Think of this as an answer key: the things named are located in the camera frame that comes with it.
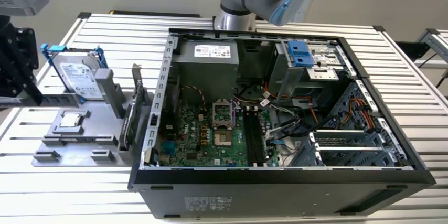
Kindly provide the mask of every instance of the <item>white label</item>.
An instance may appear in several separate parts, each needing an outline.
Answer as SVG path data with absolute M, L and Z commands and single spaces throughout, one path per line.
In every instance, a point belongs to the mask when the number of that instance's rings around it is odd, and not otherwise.
M 60 66 L 75 93 L 85 99 L 103 98 L 91 68 L 75 63 L 61 63 Z
M 271 93 L 269 92 L 264 92 L 263 96 L 264 96 L 264 98 L 268 98 L 271 96 Z
M 231 58 L 231 46 L 196 45 L 195 57 Z
M 269 104 L 269 100 L 268 99 L 264 99 L 261 102 L 260 102 L 260 105 L 264 107 Z

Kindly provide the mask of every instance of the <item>hard drive label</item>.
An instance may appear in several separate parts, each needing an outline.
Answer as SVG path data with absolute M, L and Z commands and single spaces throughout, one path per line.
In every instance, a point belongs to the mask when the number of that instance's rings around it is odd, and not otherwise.
M 61 63 L 60 66 L 75 93 L 85 99 L 103 98 L 91 68 L 76 63 Z

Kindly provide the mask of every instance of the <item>sticker label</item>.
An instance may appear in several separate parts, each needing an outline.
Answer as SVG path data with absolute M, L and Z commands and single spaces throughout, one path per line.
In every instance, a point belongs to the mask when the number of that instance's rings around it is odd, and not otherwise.
M 60 66 L 75 93 L 85 99 L 101 99 L 101 91 L 91 68 L 84 64 L 76 63 L 61 63 Z
M 263 93 L 263 96 L 264 96 L 264 98 L 268 98 L 268 97 L 271 96 L 271 93 L 265 91 L 265 92 Z
M 269 100 L 268 99 L 264 99 L 261 102 L 260 102 L 260 105 L 264 107 L 269 104 Z
M 233 197 L 185 197 L 187 211 L 229 211 Z
M 231 58 L 231 46 L 196 45 L 195 57 Z

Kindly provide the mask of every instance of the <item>black mount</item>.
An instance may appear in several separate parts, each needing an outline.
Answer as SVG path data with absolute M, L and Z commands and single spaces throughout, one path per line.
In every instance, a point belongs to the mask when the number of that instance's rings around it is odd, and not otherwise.
M 16 97 L 25 91 L 39 105 L 43 98 L 35 85 L 39 68 L 35 30 L 15 28 L 9 16 L 0 16 L 0 96 Z

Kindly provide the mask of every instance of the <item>green circuit board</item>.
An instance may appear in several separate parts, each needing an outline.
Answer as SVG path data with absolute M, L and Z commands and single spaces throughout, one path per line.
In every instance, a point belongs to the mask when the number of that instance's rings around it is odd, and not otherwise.
M 201 108 L 189 106 L 181 108 L 176 152 L 169 158 L 169 163 L 161 165 L 179 167 L 248 166 L 243 111 L 236 111 L 235 125 L 232 130 L 228 130 L 213 129 L 211 109 L 212 107 L 207 108 L 208 113 L 204 115 L 203 121 L 200 121 Z M 268 111 L 260 111 L 257 114 L 260 131 L 263 131 L 263 127 L 269 127 L 267 125 L 269 113 Z M 268 166 L 277 166 L 275 150 L 272 158 L 265 163 Z

